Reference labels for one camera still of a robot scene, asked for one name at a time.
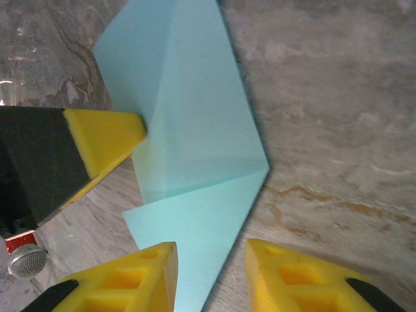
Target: folded paper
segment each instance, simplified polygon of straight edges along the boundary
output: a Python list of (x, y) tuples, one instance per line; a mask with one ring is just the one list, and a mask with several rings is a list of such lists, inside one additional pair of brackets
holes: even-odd
[(215, 0), (130, 0), (94, 54), (114, 109), (140, 114), (140, 248), (177, 243), (175, 312), (201, 311), (269, 170)]

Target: metal mesh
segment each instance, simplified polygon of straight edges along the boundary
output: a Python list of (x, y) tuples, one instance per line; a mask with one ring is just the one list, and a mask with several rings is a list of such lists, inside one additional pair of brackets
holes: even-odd
[(26, 244), (13, 251), (8, 271), (17, 278), (32, 278), (46, 264), (46, 252), (36, 244)]

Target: black foam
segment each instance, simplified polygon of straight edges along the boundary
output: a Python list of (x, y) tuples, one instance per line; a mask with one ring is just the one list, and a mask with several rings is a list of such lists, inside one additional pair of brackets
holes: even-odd
[(62, 109), (0, 107), (0, 234), (36, 229), (90, 178)]

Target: marble countertop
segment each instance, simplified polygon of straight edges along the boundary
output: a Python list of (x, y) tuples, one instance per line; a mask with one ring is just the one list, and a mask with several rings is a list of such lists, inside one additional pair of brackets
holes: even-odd
[[(1, 0), (0, 104), (110, 109), (91, 50), (124, 2)], [(221, 5), (272, 170), (205, 311), (248, 311), (249, 237), (352, 267), (416, 311), (412, 1)], [(127, 160), (39, 229), (51, 259), (31, 286), (137, 250), (121, 212), (139, 205)]]

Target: square cutout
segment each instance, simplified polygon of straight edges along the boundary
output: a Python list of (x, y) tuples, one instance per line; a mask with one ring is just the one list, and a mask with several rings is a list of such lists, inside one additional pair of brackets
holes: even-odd
[(129, 296), (87, 297), (77, 312), (124, 312), (133, 298)]
[(136, 289), (142, 283), (146, 271), (137, 268), (119, 268), (110, 272), (104, 282), (99, 286), (101, 289)]
[(294, 301), (302, 312), (353, 312), (344, 300), (340, 300), (341, 294), (335, 291), (296, 292)]
[(325, 278), (311, 265), (280, 265), (279, 273), (286, 285), (322, 285)]
[(141, 255), (141, 259), (156, 259), (161, 254), (160, 251), (154, 250), (148, 253), (145, 253), (144, 255)]
[(264, 251), (267, 255), (281, 255), (283, 253), (277, 247), (269, 247), (269, 246), (265, 247)]

